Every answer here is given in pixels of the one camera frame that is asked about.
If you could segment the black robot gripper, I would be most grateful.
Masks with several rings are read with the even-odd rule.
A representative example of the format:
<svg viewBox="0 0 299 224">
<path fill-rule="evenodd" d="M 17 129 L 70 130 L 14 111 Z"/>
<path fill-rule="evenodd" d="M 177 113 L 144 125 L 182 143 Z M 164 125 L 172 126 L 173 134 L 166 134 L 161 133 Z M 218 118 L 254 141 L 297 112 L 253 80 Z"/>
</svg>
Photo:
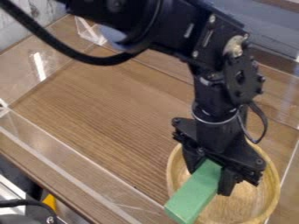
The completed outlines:
<svg viewBox="0 0 299 224">
<path fill-rule="evenodd" d="M 258 144 L 266 133 L 266 118 L 256 113 L 262 131 L 253 138 L 246 130 L 248 111 L 237 109 L 225 117 L 208 115 L 172 119 L 173 140 L 181 145 L 181 154 L 189 174 L 205 160 L 220 166 L 217 195 L 229 196 L 234 184 L 246 181 L 258 185 L 266 162 L 250 144 Z"/>
</svg>

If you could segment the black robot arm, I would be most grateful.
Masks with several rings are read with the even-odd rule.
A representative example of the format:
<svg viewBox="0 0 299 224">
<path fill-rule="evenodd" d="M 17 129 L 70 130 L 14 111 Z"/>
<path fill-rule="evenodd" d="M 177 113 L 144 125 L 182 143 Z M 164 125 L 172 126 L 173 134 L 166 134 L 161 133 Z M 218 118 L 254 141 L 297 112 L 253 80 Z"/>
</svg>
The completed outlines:
<svg viewBox="0 0 299 224">
<path fill-rule="evenodd" d="M 172 120 L 173 139 L 194 172 L 205 161 L 220 167 L 217 193 L 257 185 L 266 162 L 246 131 L 264 76 L 250 56 L 242 24 L 204 0 L 61 0 L 69 14 L 100 24 L 124 57 L 145 50 L 168 54 L 189 68 L 190 117 Z"/>
</svg>

